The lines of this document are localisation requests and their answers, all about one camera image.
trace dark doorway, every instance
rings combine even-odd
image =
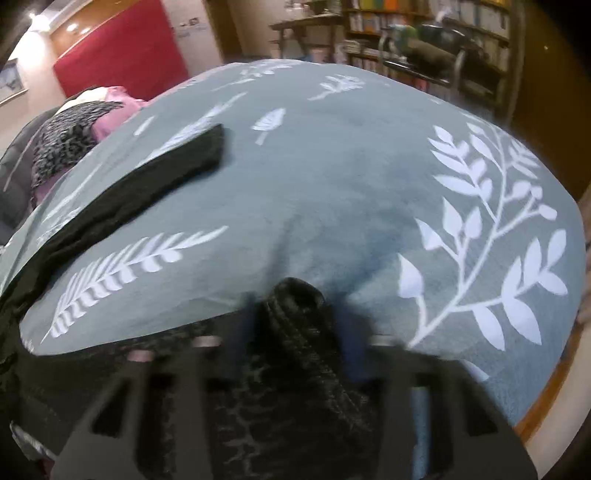
[[[205,6],[223,61],[229,63],[243,59],[242,46],[228,0],[206,0]]]

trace bookshelf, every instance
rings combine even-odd
[[[497,116],[502,110],[507,110],[504,103],[512,95],[511,90],[516,84],[512,66],[516,64],[512,48],[512,37],[515,32],[514,4],[519,0],[342,0],[343,23],[347,40],[361,43],[360,49],[345,47],[348,63],[357,67],[381,73],[381,67],[376,54],[378,41],[382,29],[389,24],[418,25],[435,19],[437,12],[444,7],[452,9],[450,15],[443,22],[459,31],[469,33],[478,43],[486,55],[486,62],[490,69],[498,74],[500,81],[494,93],[487,92],[480,100],[491,107]],[[408,72],[419,82],[414,85],[424,90],[425,76],[420,72]],[[428,78],[428,83],[445,86],[441,79]],[[477,97],[473,92],[468,96]]]

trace gray blanket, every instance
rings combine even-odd
[[[232,64],[157,98],[59,181],[0,282],[110,184],[218,122],[222,168],[64,265],[21,323],[31,352],[195,322],[292,276],[409,348],[463,360],[522,418],[579,305],[577,206],[503,130],[353,67]]]

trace pink cloth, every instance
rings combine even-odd
[[[111,110],[100,117],[92,126],[92,133],[97,142],[102,142],[113,130],[148,105],[148,102],[130,97],[125,87],[108,87],[105,101],[122,102],[123,107]]]
[[[60,178],[62,178],[71,168],[72,167],[60,170],[45,183],[41,183],[41,185],[39,185],[36,189],[33,190],[33,195],[35,196],[35,201],[37,202],[34,206],[39,205],[43,201],[43,199],[47,196],[47,194],[53,188],[56,182]]]

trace framed picture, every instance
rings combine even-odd
[[[8,60],[0,72],[0,105],[25,93],[27,89],[18,73],[17,59]]]

